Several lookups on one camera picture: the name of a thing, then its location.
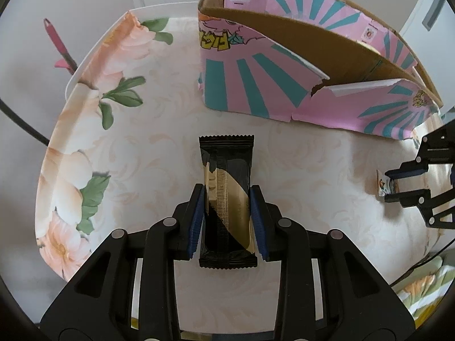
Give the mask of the pink lined cardboard box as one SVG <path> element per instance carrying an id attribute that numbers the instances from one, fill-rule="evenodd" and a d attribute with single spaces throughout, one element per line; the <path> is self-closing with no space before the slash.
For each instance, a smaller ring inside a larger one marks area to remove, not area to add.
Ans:
<path id="1" fill-rule="evenodd" d="M 205 105 L 408 139 L 442 106 L 401 35 L 349 0 L 200 0 Z"/>

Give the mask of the black gold snack bar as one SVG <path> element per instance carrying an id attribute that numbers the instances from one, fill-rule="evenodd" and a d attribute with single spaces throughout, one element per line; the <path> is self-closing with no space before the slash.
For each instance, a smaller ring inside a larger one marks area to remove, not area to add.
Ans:
<path id="1" fill-rule="evenodd" d="M 249 191 L 253 135 L 199 138 L 204 168 L 204 222 L 200 266 L 245 269 L 258 265 Z"/>

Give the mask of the pink rod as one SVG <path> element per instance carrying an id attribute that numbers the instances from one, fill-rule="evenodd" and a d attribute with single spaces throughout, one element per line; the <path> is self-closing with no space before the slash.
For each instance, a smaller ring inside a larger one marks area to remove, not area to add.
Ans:
<path id="1" fill-rule="evenodd" d="M 64 68 L 66 69 L 69 74 L 72 76 L 75 74 L 78 65 L 73 57 L 69 54 L 68 49 L 66 48 L 65 44 L 63 43 L 62 39 L 59 37 L 58 32 L 55 30 L 54 25 L 48 20 L 47 18 L 43 19 L 43 24 L 45 27 L 45 31 L 49 36 L 52 44 L 54 45 L 57 52 L 60 54 L 61 59 L 55 62 L 55 68 Z"/>

